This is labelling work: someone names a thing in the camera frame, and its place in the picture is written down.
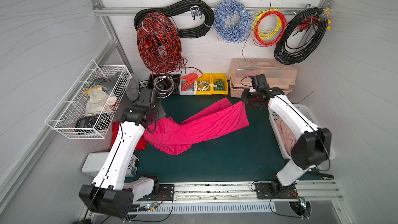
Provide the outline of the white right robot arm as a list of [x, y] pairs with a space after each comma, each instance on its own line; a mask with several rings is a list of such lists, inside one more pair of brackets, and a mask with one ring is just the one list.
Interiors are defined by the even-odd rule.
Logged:
[[274, 180], [277, 189], [291, 186], [308, 170], [330, 161], [332, 133], [299, 112], [280, 88], [271, 88], [264, 74], [250, 79], [252, 86], [244, 90], [240, 100], [254, 106], [266, 105], [287, 124], [296, 139], [289, 162]]

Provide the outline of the magenta t-shirt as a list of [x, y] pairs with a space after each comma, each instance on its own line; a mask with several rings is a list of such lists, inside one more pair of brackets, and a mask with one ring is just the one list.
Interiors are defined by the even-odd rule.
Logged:
[[144, 139], [158, 150], [179, 155], [192, 145], [217, 139], [249, 126], [245, 104], [223, 98], [181, 123], [163, 117], [149, 126]]

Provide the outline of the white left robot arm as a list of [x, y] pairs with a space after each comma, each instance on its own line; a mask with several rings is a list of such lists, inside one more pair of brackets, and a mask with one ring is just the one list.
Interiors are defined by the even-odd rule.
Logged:
[[144, 175], [128, 184], [125, 177], [138, 141], [149, 125], [163, 117], [159, 92], [142, 89], [138, 99], [124, 110], [117, 138], [99, 173], [91, 185], [80, 189], [79, 197], [88, 211], [122, 219], [137, 200], [158, 197], [158, 177]]

